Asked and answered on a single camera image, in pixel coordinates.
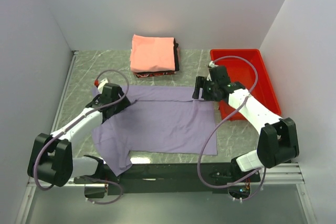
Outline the lavender t-shirt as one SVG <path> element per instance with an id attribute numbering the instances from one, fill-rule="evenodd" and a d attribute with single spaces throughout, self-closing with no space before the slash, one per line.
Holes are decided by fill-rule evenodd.
<path id="1" fill-rule="evenodd" d="M 131 105 L 92 130 L 100 156 L 115 175 L 131 166 L 130 151 L 217 154 L 212 102 L 192 99 L 192 87 L 131 86 Z"/>

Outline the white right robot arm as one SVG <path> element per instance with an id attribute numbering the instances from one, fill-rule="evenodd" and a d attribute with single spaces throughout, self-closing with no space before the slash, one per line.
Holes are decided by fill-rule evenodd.
<path id="1" fill-rule="evenodd" d="M 273 168 L 299 155 L 295 122 L 271 112 L 240 82 L 231 82 L 224 66 L 209 67 L 208 77 L 196 77 L 192 98 L 226 102 L 257 131 L 257 148 L 234 159 L 230 175 L 235 181 L 243 181 L 250 170 Z"/>

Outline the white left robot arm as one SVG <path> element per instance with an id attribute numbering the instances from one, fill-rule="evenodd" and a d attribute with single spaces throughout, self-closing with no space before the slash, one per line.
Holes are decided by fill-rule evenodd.
<path id="1" fill-rule="evenodd" d="M 62 187 L 74 177 L 87 176 L 93 183 L 104 179 L 103 160 L 94 156 L 74 158 L 72 146 L 129 107 L 128 91 L 128 87 L 123 89 L 114 83 L 105 84 L 102 92 L 67 125 L 50 134 L 41 133 L 35 138 L 27 174 L 34 179 L 39 189 L 47 191 L 40 182 L 49 183 L 51 187 Z"/>

